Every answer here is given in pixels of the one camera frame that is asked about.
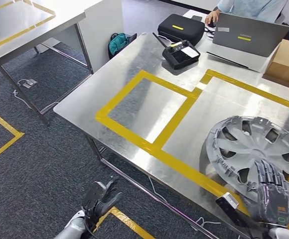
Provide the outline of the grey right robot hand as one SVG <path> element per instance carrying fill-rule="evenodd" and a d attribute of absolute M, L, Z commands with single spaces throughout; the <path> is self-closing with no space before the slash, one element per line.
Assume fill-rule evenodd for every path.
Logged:
<path fill-rule="evenodd" d="M 244 197 L 250 218 L 264 224 L 289 225 L 289 192 L 283 173 L 266 160 L 255 161 L 258 174 L 257 199 Z"/>

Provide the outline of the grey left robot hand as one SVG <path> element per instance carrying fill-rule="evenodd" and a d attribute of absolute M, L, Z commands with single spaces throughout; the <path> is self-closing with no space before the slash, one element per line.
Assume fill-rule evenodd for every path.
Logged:
<path fill-rule="evenodd" d="M 121 200 L 123 195 L 123 192 L 118 192 L 111 197 L 111 194 L 117 190 L 115 186 L 119 179 L 119 176 L 116 176 L 105 185 L 104 192 L 94 206 L 93 211 L 96 216 L 102 217 Z"/>

